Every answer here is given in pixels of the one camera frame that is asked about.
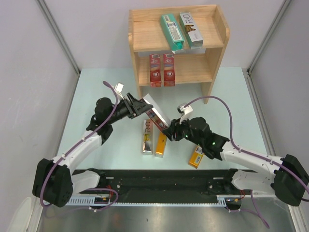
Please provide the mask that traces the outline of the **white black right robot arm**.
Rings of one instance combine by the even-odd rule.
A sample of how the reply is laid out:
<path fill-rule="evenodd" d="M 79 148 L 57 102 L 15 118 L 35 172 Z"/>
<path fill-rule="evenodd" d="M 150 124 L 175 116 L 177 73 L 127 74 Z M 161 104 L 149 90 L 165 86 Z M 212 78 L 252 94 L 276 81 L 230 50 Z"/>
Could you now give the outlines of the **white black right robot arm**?
<path fill-rule="evenodd" d="M 273 193 L 282 202 L 299 206 L 309 189 L 309 175 L 295 156 L 287 154 L 282 158 L 240 148 L 231 139 L 212 132 L 202 117 L 174 119 L 163 134 L 171 141 L 186 139 L 194 143 L 211 160 L 237 163 L 250 169 L 248 173 L 230 172 L 223 181 L 223 189 L 228 194 L 239 189 L 257 190 Z"/>

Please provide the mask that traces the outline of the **teal toothpaste box with barcode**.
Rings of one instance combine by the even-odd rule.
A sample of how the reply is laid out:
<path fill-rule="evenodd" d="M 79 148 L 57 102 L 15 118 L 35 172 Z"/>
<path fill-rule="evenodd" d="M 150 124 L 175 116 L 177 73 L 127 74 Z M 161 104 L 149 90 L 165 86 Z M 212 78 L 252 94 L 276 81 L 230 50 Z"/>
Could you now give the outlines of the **teal toothpaste box with barcode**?
<path fill-rule="evenodd" d="M 173 54 L 182 53 L 185 39 L 174 15 L 161 15 L 160 23 L 171 52 Z"/>

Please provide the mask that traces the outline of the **silver teal toothpaste box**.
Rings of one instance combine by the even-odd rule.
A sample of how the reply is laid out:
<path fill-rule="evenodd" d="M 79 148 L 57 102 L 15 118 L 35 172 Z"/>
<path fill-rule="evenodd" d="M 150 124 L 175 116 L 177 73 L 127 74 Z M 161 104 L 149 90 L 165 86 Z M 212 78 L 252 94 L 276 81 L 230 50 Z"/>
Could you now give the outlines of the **silver teal toothpaste box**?
<path fill-rule="evenodd" d="M 190 49 L 201 49 L 203 37 L 190 12 L 180 13 L 180 25 Z"/>

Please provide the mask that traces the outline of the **red 3D toothpaste box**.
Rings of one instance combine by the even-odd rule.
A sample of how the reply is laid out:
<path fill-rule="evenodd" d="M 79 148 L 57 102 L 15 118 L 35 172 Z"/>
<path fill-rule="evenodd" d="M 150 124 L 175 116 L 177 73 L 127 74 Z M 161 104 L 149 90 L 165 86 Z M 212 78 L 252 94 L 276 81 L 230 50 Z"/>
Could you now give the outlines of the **red 3D toothpaste box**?
<path fill-rule="evenodd" d="M 158 127 L 160 131 L 164 131 L 169 128 L 171 125 L 171 120 L 167 117 L 167 115 L 162 111 L 159 105 L 155 102 L 155 100 L 151 97 L 150 94 L 146 94 L 142 100 L 152 105 L 152 109 L 146 112 L 147 116 L 153 121 L 153 123 Z"/>
<path fill-rule="evenodd" d="M 149 55 L 149 80 L 151 87 L 161 87 L 161 61 L 159 54 Z"/>
<path fill-rule="evenodd" d="M 174 55 L 164 54 L 164 86 L 165 87 L 174 87 L 175 86 L 175 69 L 174 69 Z"/>

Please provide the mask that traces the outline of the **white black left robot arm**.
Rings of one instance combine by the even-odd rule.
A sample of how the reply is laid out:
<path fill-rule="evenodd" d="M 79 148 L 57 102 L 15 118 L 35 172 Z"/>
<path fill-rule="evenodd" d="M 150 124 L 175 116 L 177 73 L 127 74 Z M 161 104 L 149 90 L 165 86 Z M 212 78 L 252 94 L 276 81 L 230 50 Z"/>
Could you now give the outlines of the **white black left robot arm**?
<path fill-rule="evenodd" d="M 81 174 L 74 174 L 74 171 L 88 155 L 108 140 L 113 132 L 113 123 L 124 117 L 133 119 L 152 108 L 152 104 L 138 100 L 130 93 L 116 103 L 106 97 L 97 100 L 95 113 L 82 139 L 66 153 L 39 161 L 32 194 L 40 199 L 41 206 L 63 207 L 73 194 L 87 189 L 102 193 L 107 182 L 96 171 L 87 170 Z"/>

